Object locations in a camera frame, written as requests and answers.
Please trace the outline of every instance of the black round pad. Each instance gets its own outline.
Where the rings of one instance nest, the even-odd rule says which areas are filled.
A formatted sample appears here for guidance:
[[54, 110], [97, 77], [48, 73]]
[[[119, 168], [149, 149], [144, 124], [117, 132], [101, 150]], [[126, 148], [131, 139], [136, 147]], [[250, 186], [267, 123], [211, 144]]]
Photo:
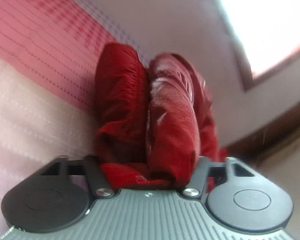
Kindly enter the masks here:
[[48, 233], [82, 218], [89, 197], [79, 186], [59, 176], [32, 176], [3, 198], [2, 214], [10, 226], [27, 232]]
[[231, 178], [209, 193], [206, 204], [221, 223], [249, 233], [285, 227], [293, 210], [290, 196], [258, 175]]

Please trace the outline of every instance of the window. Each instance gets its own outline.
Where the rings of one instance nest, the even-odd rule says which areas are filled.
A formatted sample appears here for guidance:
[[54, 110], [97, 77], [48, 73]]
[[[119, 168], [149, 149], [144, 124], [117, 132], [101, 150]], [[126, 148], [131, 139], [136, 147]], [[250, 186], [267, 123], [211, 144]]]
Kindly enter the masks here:
[[248, 60], [249, 88], [300, 52], [300, 0], [221, 0]]

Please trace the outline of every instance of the red down jacket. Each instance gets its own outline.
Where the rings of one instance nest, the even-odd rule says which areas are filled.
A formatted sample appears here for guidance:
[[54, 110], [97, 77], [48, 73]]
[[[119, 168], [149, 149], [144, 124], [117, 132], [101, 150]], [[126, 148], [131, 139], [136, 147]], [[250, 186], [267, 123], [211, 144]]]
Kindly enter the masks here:
[[162, 54], [148, 72], [127, 45], [108, 44], [98, 63], [96, 153], [113, 189], [184, 187], [199, 155], [223, 161], [211, 97], [191, 64]]

